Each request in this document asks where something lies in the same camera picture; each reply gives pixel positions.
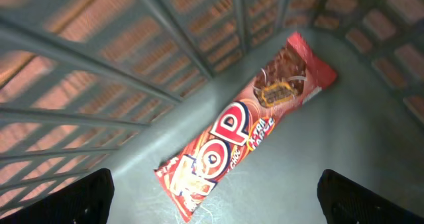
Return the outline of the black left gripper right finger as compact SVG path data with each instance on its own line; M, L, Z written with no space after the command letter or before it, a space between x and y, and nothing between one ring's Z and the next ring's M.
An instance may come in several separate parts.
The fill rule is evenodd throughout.
M328 224L423 224L423 218L331 169L323 171L317 198Z

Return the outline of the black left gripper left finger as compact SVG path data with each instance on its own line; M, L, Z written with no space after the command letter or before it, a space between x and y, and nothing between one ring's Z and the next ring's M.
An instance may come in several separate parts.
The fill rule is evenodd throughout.
M106 224L114 196L111 171L99 169L1 219L1 224Z

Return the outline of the red Top chocolate bar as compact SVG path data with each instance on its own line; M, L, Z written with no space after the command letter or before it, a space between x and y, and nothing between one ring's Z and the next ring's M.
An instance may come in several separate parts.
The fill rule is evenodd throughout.
M155 169L160 185L188 223L223 177L268 137L283 117L337 78L294 32L199 136Z

